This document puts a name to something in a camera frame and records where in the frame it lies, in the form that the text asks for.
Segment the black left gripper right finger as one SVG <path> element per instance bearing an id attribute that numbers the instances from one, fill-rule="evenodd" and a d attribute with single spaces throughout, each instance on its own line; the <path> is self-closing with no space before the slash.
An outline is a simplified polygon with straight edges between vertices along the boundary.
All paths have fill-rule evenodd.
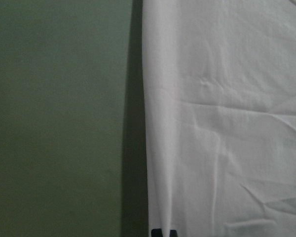
<path id="1" fill-rule="evenodd" d="M 170 230 L 169 237 L 178 237 L 178 233 L 176 230 Z"/>

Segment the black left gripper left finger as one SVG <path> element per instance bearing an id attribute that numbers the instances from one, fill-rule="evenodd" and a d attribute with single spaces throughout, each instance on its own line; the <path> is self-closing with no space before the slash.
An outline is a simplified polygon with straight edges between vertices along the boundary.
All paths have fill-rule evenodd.
<path id="1" fill-rule="evenodd" d="M 151 237 L 163 237 L 162 229 L 152 229 Z"/>

